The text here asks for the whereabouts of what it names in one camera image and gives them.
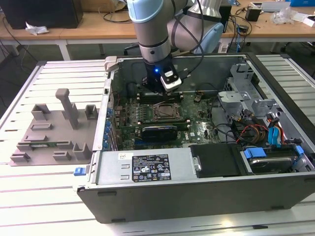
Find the open computer chassis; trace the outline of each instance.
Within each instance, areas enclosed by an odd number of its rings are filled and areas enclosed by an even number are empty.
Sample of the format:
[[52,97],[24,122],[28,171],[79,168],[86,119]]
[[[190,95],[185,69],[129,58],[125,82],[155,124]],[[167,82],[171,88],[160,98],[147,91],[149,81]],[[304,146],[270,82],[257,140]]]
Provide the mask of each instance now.
[[167,100],[142,88],[141,58],[109,57],[105,68],[77,190],[97,221],[288,209],[315,192],[315,127],[255,55],[206,55]]

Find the power supply label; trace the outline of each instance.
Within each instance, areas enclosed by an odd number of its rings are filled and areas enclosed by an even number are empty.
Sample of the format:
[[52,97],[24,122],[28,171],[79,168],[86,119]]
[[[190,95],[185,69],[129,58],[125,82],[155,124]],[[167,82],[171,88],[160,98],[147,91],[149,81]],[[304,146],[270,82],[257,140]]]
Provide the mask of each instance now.
[[133,182],[171,179],[171,168],[167,154],[132,157]]

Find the green circuit board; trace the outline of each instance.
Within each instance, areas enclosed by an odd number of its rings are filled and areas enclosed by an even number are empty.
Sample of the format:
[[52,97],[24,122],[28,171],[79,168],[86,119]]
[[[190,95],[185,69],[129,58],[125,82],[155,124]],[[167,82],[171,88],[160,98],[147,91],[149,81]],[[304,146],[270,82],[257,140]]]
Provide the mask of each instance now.
[[[208,118],[213,98],[194,102],[195,94],[185,94],[180,103],[140,104],[125,100],[115,111],[116,128],[121,138],[119,150],[185,148],[191,144],[219,143]],[[149,126],[176,126],[177,139],[148,143],[141,139],[141,130]]]

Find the motherboard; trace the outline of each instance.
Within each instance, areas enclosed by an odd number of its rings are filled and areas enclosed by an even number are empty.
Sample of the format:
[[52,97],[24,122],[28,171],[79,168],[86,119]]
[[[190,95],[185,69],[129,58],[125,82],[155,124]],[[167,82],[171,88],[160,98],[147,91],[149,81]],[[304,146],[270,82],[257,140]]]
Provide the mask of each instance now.
[[213,100],[196,93],[180,94],[162,102],[147,97],[119,99],[113,120],[118,150],[219,143],[209,119]]

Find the computer case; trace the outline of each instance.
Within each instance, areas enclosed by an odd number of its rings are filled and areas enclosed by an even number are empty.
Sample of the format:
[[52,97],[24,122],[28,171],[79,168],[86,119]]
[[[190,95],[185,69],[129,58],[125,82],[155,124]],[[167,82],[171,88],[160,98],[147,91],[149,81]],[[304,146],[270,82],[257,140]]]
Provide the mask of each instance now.
[[32,26],[77,28],[83,17],[80,0],[0,0],[6,19],[13,29]]

